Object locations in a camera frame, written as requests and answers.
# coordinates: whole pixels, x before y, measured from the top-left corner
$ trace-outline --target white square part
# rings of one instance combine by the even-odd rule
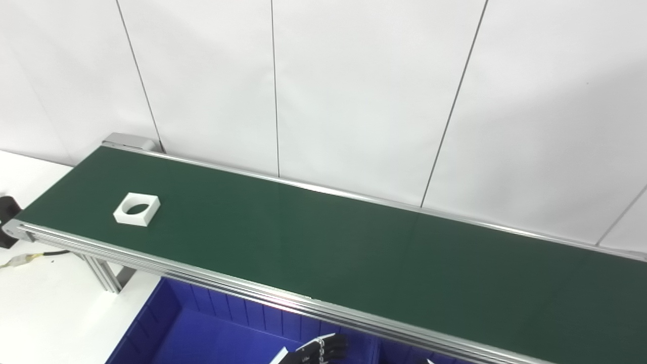
[[[148,207],[141,212],[129,214],[128,211],[137,205],[147,205]],[[148,223],[151,222],[159,207],[160,199],[157,196],[128,192],[124,200],[117,207],[117,210],[113,212],[113,216],[118,223],[148,226]]]

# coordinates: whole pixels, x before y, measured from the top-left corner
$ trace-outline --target conveyor leg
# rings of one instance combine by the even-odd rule
[[[115,276],[113,270],[110,269],[105,260],[83,254],[79,254],[79,256],[87,263],[90,270],[94,272],[94,275],[99,280],[101,286],[108,292],[121,292],[126,282],[128,282],[135,272],[132,268],[124,267],[121,272]]]

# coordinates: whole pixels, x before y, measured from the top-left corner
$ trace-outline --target cable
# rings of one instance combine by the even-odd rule
[[[36,253],[36,254],[20,254],[11,258],[7,263],[4,263],[3,265],[1,265],[0,268],[18,267],[18,266],[22,266],[23,264],[27,264],[31,262],[32,260],[38,258],[39,256],[60,255],[60,254],[65,254],[69,252],[70,252],[69,250],[61,250],[61,251],[48,251],[46,253]]]
[[[61,255],[61,254],[66,254],[69,253],[69,250],[59,250],[59,251],[46,251],[43,253],[44,256],[50,256],[50,255]]]

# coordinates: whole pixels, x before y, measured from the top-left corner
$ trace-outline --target blue plastic bin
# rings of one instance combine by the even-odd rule
[[[107,363],[267,364],[316,336],[341,332],[341,363],[377,364],[376,337],[171,279],[162,279]]]

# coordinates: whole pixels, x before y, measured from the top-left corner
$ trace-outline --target white wall panel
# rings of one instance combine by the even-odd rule
[[[0,32],[74,162],[113,131],[157,138],[113,1],[4,0]]]
[[[595,243],[647,181],[645,14],[490,1],[424,206]]]
[[[647,253],[647,194],[643,194],[601,241],[612,249]]]
[[[72,163],[1,33],[0,150],[58,163]]]
[[[166,151],[277,173],[269,0],[121,0]]]
[[[420,205],[482,9],[274,0],[281,176]]]

